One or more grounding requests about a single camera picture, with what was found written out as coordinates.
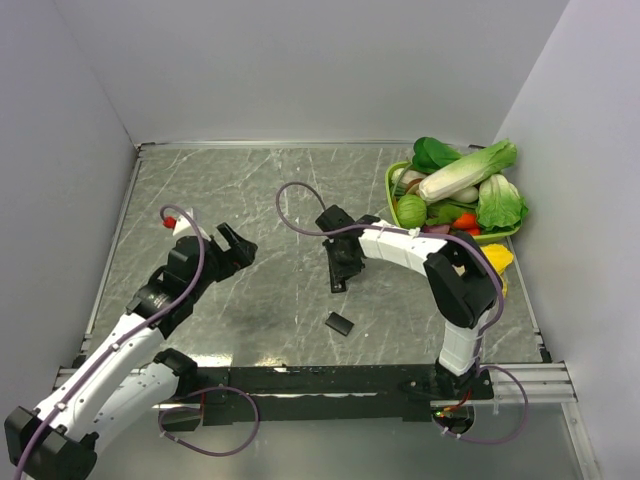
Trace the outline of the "black battery compartment cover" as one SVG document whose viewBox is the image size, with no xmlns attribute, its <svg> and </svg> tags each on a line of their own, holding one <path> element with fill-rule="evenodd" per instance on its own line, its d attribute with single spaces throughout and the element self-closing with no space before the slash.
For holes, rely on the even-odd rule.
<svg viewBox="0 0 640 480">
<path fill-rule="evenodd" d="M 348 336 L 354 327 L 353 322 L 336 312 L 329 314 L 325 325 L 342 336 Z"/>
</svg>

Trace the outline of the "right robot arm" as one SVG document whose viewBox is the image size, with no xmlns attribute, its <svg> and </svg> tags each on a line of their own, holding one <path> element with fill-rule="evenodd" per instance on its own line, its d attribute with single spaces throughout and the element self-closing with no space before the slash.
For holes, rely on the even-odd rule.
<svg viewBox="0 0 640 480">
<path fill-rule="evenodd" d="M 366 259 L 384 260 L 423 275 L 445 319 L 445 334 L 437 365 L 438 390 L 459 398 L 472 384 L 479 357 L 481 329 L 499 299 L 501 283 L 478 244 L 467 234 L 428 237 L 364 215 L 355 220 L 336 205 L 315 220 L 327 235 L 331 291 L 346 290 Z"/>
</svg>

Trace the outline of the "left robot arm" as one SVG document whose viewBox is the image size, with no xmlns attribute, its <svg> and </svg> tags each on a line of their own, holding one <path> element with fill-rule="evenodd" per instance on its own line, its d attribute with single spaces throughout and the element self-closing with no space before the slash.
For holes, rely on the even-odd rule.
<svg viewBox="0 0 640 480">
<path fill-rule="evenodd" d="M 222 249 L 185 220 L 175 246 L 133 296 L 109 336 L 64 384 L 35 408 L 16 408 L 4 429 L 16 476 L 85 479 L 99 452 L 152 405 L 184 402 L 198 387 L 198 365 L 175 350 L 158 351 L 208 287 L 253 264 L 258 247 L 228 224 Z"/>
</svg>

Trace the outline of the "black remote control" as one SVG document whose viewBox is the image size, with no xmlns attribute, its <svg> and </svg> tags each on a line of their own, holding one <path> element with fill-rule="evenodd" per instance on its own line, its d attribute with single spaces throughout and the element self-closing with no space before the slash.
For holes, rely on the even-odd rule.
<svg viewBox="0 0 640 480">
<path fill-rule="evenodd" d="M 327 240 L 324 245 L 328 257 L 331 292 L 345 292 L 345 276 L 351 261 L 349 248 L 342 240 Z"/>
</svg>

